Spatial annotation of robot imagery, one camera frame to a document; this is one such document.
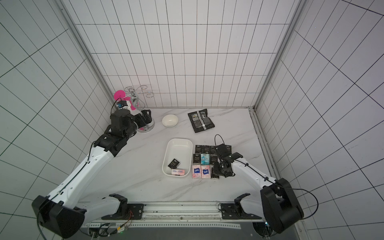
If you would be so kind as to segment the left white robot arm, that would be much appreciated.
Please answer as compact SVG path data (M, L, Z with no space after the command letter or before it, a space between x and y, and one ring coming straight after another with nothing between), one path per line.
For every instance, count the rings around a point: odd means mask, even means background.
M78 207L78 202L102 168L115 158L140 128L153 123L150 110L132 115L130 110L118 109L110 115L111 124L92 142L88 155L80 165L47 196L37 196L32 202L37 227L59 235L72 237L83 224L102 217L114 220L131 219L127 198L110 194L93 204Z

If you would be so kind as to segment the black tissue multipack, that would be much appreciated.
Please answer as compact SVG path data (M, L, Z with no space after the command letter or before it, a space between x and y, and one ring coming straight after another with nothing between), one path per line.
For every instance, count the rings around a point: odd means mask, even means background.
M208 117L208 109L188 113L189 120L195 133L213 129L215 124Z

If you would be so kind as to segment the chrome cup stand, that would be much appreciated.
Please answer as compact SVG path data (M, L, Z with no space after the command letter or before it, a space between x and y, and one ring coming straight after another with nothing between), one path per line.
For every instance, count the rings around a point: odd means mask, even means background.
M138 118L141 121L142 127L138 128L138 132L146 133L152 130L155 126L155 122L152 118L152 112L147 108L147 105L144 101L144 98L152 98L153 93L147 91L148 86L141 85L136 89L134 87L126 87L124 88L125 97L123 100L126 101L127 107L123 107L123 109L127 109L130 113Z

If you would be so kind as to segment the pink cup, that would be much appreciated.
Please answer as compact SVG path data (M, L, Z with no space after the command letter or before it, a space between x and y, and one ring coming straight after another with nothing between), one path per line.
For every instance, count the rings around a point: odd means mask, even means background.
M118 90L118 91L116 91L116 92L114 93L114 99L115 99L115 101L116 101L117 103L118 103L119 101L121 101L121 100L129 101L130 104L131 104L130 109L131 109L132 111L136 110L136 108L135 108L134 105L132 104L131 97L128 96L128 95L126 94L125 91L123 91L123 90Z

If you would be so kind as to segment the pink blue tissue pack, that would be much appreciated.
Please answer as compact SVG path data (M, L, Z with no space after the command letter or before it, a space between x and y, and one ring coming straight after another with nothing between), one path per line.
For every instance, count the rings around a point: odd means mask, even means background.
M193 179L201 179L202 178L201 165L192 165L192 177L193 177Z

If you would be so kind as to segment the white storage box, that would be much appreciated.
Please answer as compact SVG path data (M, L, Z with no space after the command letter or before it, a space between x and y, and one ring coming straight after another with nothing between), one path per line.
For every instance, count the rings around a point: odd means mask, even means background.
M166 148L163 160L162 171L164 175L169 177L184 178L191 172L194 145L188 139L175 138L171 139ZM173 175L169 164L177 160L179 162L177 169L184 170L185 174L181 176Z

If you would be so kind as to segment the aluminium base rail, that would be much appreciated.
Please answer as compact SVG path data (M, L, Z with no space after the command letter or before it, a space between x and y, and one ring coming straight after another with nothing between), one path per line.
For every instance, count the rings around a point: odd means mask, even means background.
M263 204L252 196L241 196L233 202L147 202L128 203L119 213L120 202L104 198L94 202L79 202L85 209L82 228L117 230L129 228L230 228L238 229L241 223L282 233L303 219L300 206L281 198Z

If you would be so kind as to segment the teal tissue pack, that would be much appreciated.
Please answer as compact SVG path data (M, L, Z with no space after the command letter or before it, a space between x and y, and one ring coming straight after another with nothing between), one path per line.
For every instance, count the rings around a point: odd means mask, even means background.
M201 164L202 165L210 164L210 154L201 154Z

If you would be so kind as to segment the lower pink blue pack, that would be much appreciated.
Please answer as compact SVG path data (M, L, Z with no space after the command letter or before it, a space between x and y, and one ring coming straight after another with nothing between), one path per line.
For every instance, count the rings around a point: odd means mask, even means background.
M172 174L173 176L184 176L184 175L185 175L185 170L181 170L181 169L172 169L171 174Z

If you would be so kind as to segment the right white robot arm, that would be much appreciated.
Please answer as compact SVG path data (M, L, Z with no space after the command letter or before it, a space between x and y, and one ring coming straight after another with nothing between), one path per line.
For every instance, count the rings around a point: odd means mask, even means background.
M255 231L262 237L281 234L295 223L307 219L295 195L296 188L284 179L276 179L253 167L241 154L232 153L228 146L215 147L218 160L213 172L220 177L241 177L259 191L252 196L244 193L231 204L220 203L223 219L252 220Z

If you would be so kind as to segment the white bowl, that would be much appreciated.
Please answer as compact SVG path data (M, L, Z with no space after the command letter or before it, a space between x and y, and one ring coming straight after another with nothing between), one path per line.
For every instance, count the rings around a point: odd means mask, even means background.
M176 115L173 115L173 114L166 115L162 119L162 124L166 128L175 127L178 124L178 122L179 122L179 118Z

